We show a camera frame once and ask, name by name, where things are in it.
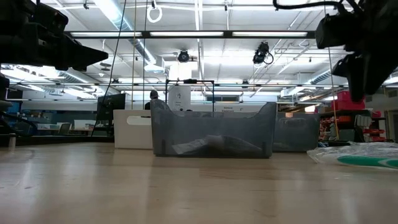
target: black monitor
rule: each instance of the black monitor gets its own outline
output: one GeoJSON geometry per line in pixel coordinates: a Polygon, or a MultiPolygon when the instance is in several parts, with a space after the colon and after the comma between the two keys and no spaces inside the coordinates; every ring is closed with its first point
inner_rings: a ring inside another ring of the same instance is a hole
{"type": "Polygon", "coordinates": [[[124,110],[125,107],[125,93],[99,97],[97,101],[97,120],[111,121],[113,120],[113,110],[124,110]]]}

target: workshop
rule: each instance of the workshop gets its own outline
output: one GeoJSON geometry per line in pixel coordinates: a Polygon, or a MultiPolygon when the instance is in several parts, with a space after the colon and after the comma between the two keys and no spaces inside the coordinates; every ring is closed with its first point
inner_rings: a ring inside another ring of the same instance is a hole
{"type": "Polygon", "coordinates": [[[396,22],[395,0],[1,0],[0,223],[393,223],[396,22]]]}

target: transparent storage box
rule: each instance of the transparent storage box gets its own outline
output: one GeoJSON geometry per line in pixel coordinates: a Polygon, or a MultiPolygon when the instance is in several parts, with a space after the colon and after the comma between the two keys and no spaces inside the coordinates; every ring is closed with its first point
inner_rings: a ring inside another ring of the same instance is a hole
{"type": "Polygon", "coordinates": [[[272,155],[276,103],[258,113],[171,111],[150,103],[156,156],[258,157],[272,155]]]}
{"type": "Polygon", "coordinates": [[[319,114],[278,112],[274,152],[305,152],[318,146],[319,114]]]}

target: object inside bin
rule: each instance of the object inside bin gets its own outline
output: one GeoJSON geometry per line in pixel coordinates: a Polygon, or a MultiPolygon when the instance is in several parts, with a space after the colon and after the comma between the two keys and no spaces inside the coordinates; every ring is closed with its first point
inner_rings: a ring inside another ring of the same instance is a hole
{"type": "Polygon", "coordinates": [[[205,139],[172,146],[181,156],[260,156],[262,149],[240,138],[207,135],[205,139]]]}

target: desk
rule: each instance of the desk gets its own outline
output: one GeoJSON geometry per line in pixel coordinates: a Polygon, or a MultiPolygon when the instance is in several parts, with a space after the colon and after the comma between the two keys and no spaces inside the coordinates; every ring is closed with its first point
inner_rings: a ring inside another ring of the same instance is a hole
{"type": "Polygon", "coordinates": [[[2,224],[394,223],[397,217],[396,171],[316,164],[305,153],[173,158],[76,143],[16,147],[0,152],[0,162],[2,224]]]}
{"type": "Polygon", "coordinates": [[[59,128],[37,128],[37,135],[55,135],[58,134],[59,131],[59,128]]]}
{"type": "Polygon", "coordinates": [[[92,129],[76,128],[76,129],[69,130],[69,133],[79,132],[79,133],[84,134],[85,136],[88,136],[89,133],[91,133],[92,131],[93,131],[92,129]]]}

